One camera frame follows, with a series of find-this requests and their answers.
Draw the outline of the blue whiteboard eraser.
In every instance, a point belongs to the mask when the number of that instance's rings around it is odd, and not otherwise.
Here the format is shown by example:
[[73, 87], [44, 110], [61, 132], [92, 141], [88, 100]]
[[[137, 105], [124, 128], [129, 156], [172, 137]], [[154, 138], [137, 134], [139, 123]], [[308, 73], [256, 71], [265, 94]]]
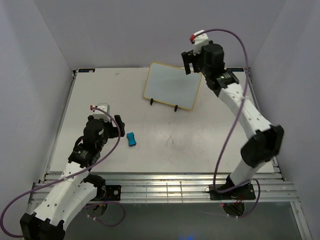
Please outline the blue whiteboard eraser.
[[127, 140], [128, 140], [128, 146], [133, 147], [137, 144], [135, 139], [135, 134], [133, 132], [129, 132], [126, 134]]

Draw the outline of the yellow framed whiteboard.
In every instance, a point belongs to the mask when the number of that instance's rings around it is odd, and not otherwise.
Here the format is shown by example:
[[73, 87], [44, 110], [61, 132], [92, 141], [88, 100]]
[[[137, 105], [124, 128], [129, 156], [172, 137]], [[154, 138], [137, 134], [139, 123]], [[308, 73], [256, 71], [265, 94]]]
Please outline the yellow framed whiteboard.
[[203, 75], [185, 69], [159, 62], [149, 66], [143, 97], [154, 101], [191, 111], [197, 99]]

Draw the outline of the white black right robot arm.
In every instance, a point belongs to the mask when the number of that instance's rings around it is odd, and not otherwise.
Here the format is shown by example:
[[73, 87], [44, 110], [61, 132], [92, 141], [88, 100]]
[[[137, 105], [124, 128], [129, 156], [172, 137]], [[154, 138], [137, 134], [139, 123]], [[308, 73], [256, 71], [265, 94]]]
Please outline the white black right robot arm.
[[246, 99], [239, 79], [229, 68], [225, 68], [224, 50], [210, 41], [199, 52], [190, 50], [181, 54], [186, 74], [192, 71], [205, 77], [206, 85], [230, 109], [247, 137], [240, 150], [241, 160], [230, 173], [225, 184], [213, 191], [237, 199], [244, 193], [252, 177], [273, 157], [279, 154], [284, 136], [281, 125], [273, 125]]

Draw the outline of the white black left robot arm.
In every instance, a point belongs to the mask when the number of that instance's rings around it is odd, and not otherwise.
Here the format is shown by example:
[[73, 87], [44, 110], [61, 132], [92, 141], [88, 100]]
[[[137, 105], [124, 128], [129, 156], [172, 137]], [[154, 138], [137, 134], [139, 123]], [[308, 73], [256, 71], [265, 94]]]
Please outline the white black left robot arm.
[[125, 135], [125, 123], [120, 115], [95, 114], [88, 121], [72, 149], [59, 182], [31, 213], [20, 219], [25, 240], [62, 240], [75, 216], [91, 200], [100, 200], [106, 195], [106, 181], [91, 174], [90, 167], [100, 158], [109, 139]]

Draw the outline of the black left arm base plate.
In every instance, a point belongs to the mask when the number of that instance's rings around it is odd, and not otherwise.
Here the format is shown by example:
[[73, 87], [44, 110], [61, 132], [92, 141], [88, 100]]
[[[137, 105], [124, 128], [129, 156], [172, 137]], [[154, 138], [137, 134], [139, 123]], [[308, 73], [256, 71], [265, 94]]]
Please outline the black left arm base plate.
[[120, 201], [122, 193], [121, 185], [104, 185], [97, 188], [94, 201]]

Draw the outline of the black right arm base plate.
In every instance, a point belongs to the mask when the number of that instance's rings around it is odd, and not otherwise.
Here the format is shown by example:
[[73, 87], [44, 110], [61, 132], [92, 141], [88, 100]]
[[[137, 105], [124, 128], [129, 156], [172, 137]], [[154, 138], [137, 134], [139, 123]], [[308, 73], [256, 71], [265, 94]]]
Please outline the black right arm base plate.
[[210, 200], [255, 200], [256, 195], [251, 183], [238, 187], [226, 193], [217, 193], [214, 191], [213, 185], [209, 185], [204, 190], [209, 194]]

